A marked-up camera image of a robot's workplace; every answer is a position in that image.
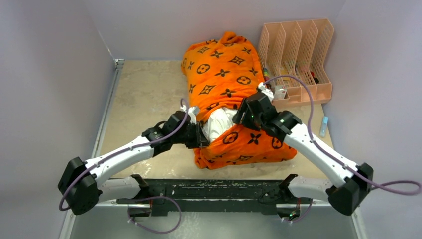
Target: orange fabric with black pattern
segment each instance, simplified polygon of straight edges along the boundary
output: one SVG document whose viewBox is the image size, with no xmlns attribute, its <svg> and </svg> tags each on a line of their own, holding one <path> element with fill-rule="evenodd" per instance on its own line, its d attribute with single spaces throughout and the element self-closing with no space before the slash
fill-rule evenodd
<svg viewBox="0 0 422 239">
<path fill-rule="evenodd" d="M 207 122 L 218 108 L 236 109 L 242 99 L 256 92 L 264 81 L 253 45 L 234 32 L 193 44 L 185 53 L 182 71 L 188 78 L 189 103 L 198 106 L 197 121 Z M 228 165 L 280 162 L 292 159 L 296 150 L 269 137 L 265 132 L 235 125 L 207 148 L 194 149 L 199 168 L 217 169 Z"/>
</svg>

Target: white wall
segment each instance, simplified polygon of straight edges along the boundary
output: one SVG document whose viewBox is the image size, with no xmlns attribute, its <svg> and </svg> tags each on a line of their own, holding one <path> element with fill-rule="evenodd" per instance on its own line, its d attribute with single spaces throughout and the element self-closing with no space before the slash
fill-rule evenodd
<svg viewBox="0 0 422 239">
<path fill-rule="evenodd" d="M 422 182 L 422 2 L 348 0 L 335 21 L 325 106 L 336 150 L 375 181 Z M 413 187 L 395 187 L 411 190 Z M 376 190 L 362 204 L 370 238 L 420 238 L 422 195 Z"/>
<path fill-rule="evenodd" d="M 345 0 L 85 0 L 114 58 L 181 59 L 233 30 L 257 43 L 262 23 L 335 18 Z"/>
<path fill-rule="evenodd" d="M 0 0 L 0 238 L 57 238 L 57 183 L 90 156 L 114 70 L 82 0 Z"/>
</svg>

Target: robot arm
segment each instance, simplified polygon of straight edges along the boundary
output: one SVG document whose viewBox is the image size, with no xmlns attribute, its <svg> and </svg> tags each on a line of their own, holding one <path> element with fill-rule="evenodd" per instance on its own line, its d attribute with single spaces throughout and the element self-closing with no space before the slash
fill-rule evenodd
<svg viewBox="0 0 422 239">
<path fill-rule="evenodd" d="M 66 196 L 66 201 L 73 213 L 75 215 L 83 214 L 99 202 L 121 198 L 131 199 L 137 196 L 145 185 L 139 175 L 123 179 L 110 178 L 135 163 L 170 150 L 175 143 L 182 143 L 187 148 L 207 147 L 209 143 L 196 122 L 195 115 L 198 112 L 198 107 L 190 107 L 187 115 L 185 106 L 182 109 L 184 112 L 177 111 L 172 114 L 166 122 L 163 122 L 162 127 L 159 123 L 147 129 L 132 142 L 112 152 L 88 159 L 85 162 L 79 157 L 70 160 L 59 181 L 58 188 Z M 174 133 L 180 124 L 183 125 Z M 66 190 L 77 177 L 90 168 L 91 170 L 77 181 L 66 194 Z"/>
<path fill-rule="evenodd" d="M 353 175 L 346 167 L 321 152 L 310 140 L 307 127 L 299 118 L 289 111 L 277 112 L 271 104 L 270 93 L 261 89 L 254 95 L 245 98 L 238 113 L 233 117 L 233 122 L 252 130 L 262 130 L 269 136 L 295 148 L 328 177 L 328 180 L 306 179 L 291 174 L 279 185 L 282 194 L 296 198 L 305 197 L 329 201 L 342 214 L 351 215 L 369 193 L 369 185 Z M 134 163 L 170 150 L 175 143 L 182 143 L 187 148 L 207 147 L 208 142 L 202 134 L 201 127 L 196 123 L 197 111 L 196 107 L 189 108 L 187 115 L 185 112 L 178 111 L 172 114 L 161 128 L 159 125 L 149 128 L 134 141 L 108 154 L 88 159 L 85 162 L 78 157 L 72 159 L 63 173 L 58 188 L 66 197 L 73 213 L 75 215 L 85 213 L 98 202 L 141 198 L 141 194 L 145 193 L 142 188 L 147 188 L 148 185 L 139 175 L 123 179 L 110 179 Z M 182 123 L 180 130 L 173 133 L 175 128 Z M 167 139 L 158 141 L 163 137 L 167 137 Z M 369 165 L 359 166 L 338 154 L 315 135 L 314 139 L 342 163 L 372 180 L 373 170 Z M 92 169 L 89 170 L 89 173 L 83 176 L 66 194 L 71 183 L 82 172 L 90 168 Z"/>
<path fill-rule="evenodd" d="M 366 163 L 358 165 L 347 159 L 314 134 L 312 141 L 307 126 L 290 111 L 277 112 L 271 104 L 272 93 L 263 88 L 262 84 L 260 86 L 257 93 L 243 99 L 233 121 L 252 130 L 263 130 L 267 135 L 296 149 L 328 177 L 328 180 L 320 180 L 290 175 L 283 181 L 285 191 L 297 198 L 328 201 L 340 213 L 351 215 L 368 195 L 370 185 L 355 176 L 347 166 L 369 180 L 373 176 L 372 167 Z M 343 165 L 323 153 L 315 146 L 315 142 Z"/>
</svg>

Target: purple cable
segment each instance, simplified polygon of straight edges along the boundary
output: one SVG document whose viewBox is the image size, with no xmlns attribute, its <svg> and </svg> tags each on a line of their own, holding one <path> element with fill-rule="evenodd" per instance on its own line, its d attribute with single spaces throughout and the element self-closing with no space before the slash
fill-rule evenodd
<svg viewBox="0 0 422 239">
<path fill-rule="evenodd" d="M 148 146 L 148 145 L 151 145 L 151 144 L 154 144 L 154 143 L 158 143 L 158 142 L 160 142 L 160 141 L 163 141 L 163 140 L 165 140 L 165 139 L 168 139 L 168 138 L 170 138 L 171 136 L 173 136 L 177 131 L 179 131 L 180 130 L 180 128 L 182 128 L 182 126 L 185 124 L 185 122 L 186 122 L 186 119 L 188 118 L 188 110 L 189 110 L 189 106 L 188 106 L 188 103 L 187 103 L 187 101 L 185 100 L 185 99 L 180 99 L 180 106 L 183 106 L 183 102 L 185 102 L 185 105 L 186 105 L 186 113 L 185 113 L 185 116 L 183 117 L 183 120 L 182 120 L 182 122 L 179 124 L 179 126 L 177 126 L 177 128 L 173 131 L 173 132 L 171 132 L 170 134 L 168 134 L 168 135 L 166 135 L 166 136 L 164 136 L 164 137 L 162 137 L 162 138 L 160 138 L 160 139 L 158 139 L 158 140 L 154 140 L 154 141 L 151 141 L 151 142 L 148 142 L 148 143 L 141 143 L 141 144 L 136 144 L 136 145 L 134 145 L 132 148 L 139 148 L 139 147 L 144 147 L 144 146 Z M 116 157 L 117 155 L 119 155 L 119 154 L 122 154 L 122 153 L 124 153 L 124 152 L 127 152 L 127 151 L 130 151 L 131 149 L 128 147 L 128 148 L 125 148 L 125 149 L 122 149 L 122 150 L 120 150 L 120 151 L 117 151 L 117 152 L 115 152 L 115 153 L 112 153 L 112 154 L 110 154 L 109 156 L 107 156 L 107 157 L 104 157 L 102 160 L 100 160 L 100 161 L 98 161 L 98 165 L 100 165 L 100 164 L 103 164 L 104 162 L 106 162 L 107 160 L 109 160 L 109 159 L 111 159 L 111 158 L 113 158 L 113 157 Z M 93 166 L 91 166 L 91 167 L 89 167 L 89 168 L 87 168 L 87 169 L 85 169 L 85 171 L 83 171 L 78 177 L 76 177 L 76 179 L 75 180 L 73 180 L 73 182 L 68 186 L 68 188 L 66 189 L 66 191 L 65 191 L 65 193 L 63 194 L 63 197 L 62 197 L 62 199 L 60 199 L 60 204 L 59 204 L 59 210 L 60 211 L 67 211 L 67 210 L 69 210 L 70 209 L 70 206 L 69 207 L 66 207 L 66 208 L 63 208 L 63 203 L 64 203 L 64 201 L 65 201 L 65 199 L 67 198 L 67 196 L 69 195 L 69 192 L 70 192 L 70 190 L 79 182 L 79 180 L 81 179 L 81 178 L 83 178 L 83 176 L 85 176 L 85 174 L 87 174 L 89 171 L 91 171 L 91 170 L 93 170 L 94 168 L 96 167 L 96 165 L 94 164 Z"/>
<path fill-rule="evenodd" d="M 135 222 L 135 220 L 130 217 L 129 209 L 127 209 L 127 216 L 129 217 L 128 222 L 131 222 L 131 223 L 135 224 L 136 226 L 143 228 L 143 229 L 145 229 L 149 232 L 155 233 L 155 234 L 167 234 L 167 233 L 173 232 L 174 230 L 176 230 L 179 227 L 180 222 L 182 221 L 182 209 L 180 208 L 179 204 L 177 204 L 177 202 L 174 201 L 174 199 L 169 198 L 169 197 L 165 197 L 165 196 L 155 196 L 155 197 L 150 197 L 150 198 L 137 199 L 136 201 L 137 202 L 144 202 L 144 201 L 149 201 L 149 200 L 154 200 L 154 199 L 167 199 L 170 202 L 172 202 L 174 205 L 176 205 L 176 208 L 179 211 L 179 220 L 177 221 L 177 224 L 172 229 L 170 229 L 168 231 L 160 232 L 160 231 L 156 231 L 156 230 L 151 229 L 151 228 L 147 228 L 146 226 L 143 226 L 143 225 Z"/>
<path fill-rule="evenodd" d="M 325 155 L 327 155 L 328 157 L 330 157 L 331 159 L 333 159 L 335 162 L 337 162 L 338 164 L 340 164 L 342 167 L 345 167 L 347 170 L 349 170 L 350 172 L 352 172 L 354 175 L 356 175 L 357 177 L 359 177 L 360 179 L 362 179 L 366 183 L 369 183 L 370 185 L 372 185 L 373 187 L 371 188 L 371 190 L 380 188 L 380 189 L 385 190 L 387 192 L 391 192 L 391 193 L 395 193 L 395 194 L 401 194 L 401 195 L 408 195 L 408 196 L 410 196 L 410 195 L 417 195 L 417 194 L 421 193 L 421 191 L 422 191 L 422 185 L 419 182 L 412 181 L 412 180 L 398 180 L 398 181 L 391 181 L 391 182 L 387 182 L 387 183 L 383 183 L 383 184 L 378 184 L 378 183 L 375 183 L 375 182 L 373 182 L 373 181 L 365 178 L 364 176 L 362 176 L 362 174 L 356 172 L 355 170 L 353 170 L 352 168 L 350 168 L 349 166 L 347 166 L 343 162 L 341 162 L 338 158 L 336 158 L 335 156 L 331 155 L 329 152 L 325 151 L 314 140 L 314 136 L 313 136 L 312 131 L 311 131 L 311 119 L 312 119 L 312 115 L 314 113 L 314 101 L 312 99 L 311 92 L 309 91 L 309 89 L 307 88 L 306 84 L 303 81 L 301 81 L 299 78 L 297 78 L 295 76 L 291 76 L 291 75 L 280 75 L 280 76 L 276 76 L 276 77 L 273 77 L 273 78 L 269 79 L 268 81 L 264 82 L 264 84 L 268 84 L 269 82 L 271 82 L 271 81 L 273 81 L 273 80 L 275 80 L 277 78 L 280 78 L 280 77 L 289 77 L 289 78 L 292 78 L 292 79 L 296 80 L 297 82 L 299 82 L 305 88 L 306 92 L 308 93 L 309 100 L 311 102 L 311 113 L 309 114 L 308 125 L 307 125 L 308 134 L 309 134 L 309 137 L 311 138 L 311 141 L 315 144 L 315 146 L 321 152 L 323 152 Z M 391 189 L 391 188 L 387 188 L 386 187 L 388 185 L 403 184 L 403 183 L 406 183 L 406 184 L 414 184 L 418 188 L 416 190 L 414 190 L 414 191 L 407 192 L 407 191 L 400 191 L 400 190 Z"/>
</svg>

